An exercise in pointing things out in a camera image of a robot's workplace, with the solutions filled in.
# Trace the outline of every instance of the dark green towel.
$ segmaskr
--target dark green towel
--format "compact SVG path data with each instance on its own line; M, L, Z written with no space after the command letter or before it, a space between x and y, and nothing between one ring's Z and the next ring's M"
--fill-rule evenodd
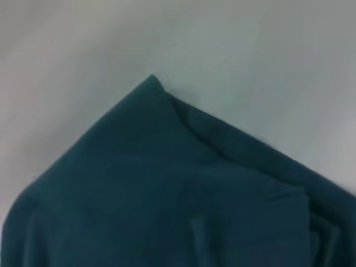
M356 266L356 200L151 76L17 199L3 267Z

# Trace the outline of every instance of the fabric layer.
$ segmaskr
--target fabric layer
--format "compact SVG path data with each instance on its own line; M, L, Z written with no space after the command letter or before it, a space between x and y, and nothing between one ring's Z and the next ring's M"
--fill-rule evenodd
M355 211L151 76L19 196L2 266L356 266Z

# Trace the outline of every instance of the teal fabric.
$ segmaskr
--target teal fabric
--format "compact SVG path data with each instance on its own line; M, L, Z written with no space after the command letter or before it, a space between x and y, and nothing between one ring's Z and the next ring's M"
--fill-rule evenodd
M1 260L356 266L356 200L151 76L18 197Z

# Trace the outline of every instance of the white table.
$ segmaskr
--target white table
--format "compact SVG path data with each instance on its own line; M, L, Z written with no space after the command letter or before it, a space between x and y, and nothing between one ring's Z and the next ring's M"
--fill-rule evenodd
M151 73L356 192L353 0L0 3L0 222Z

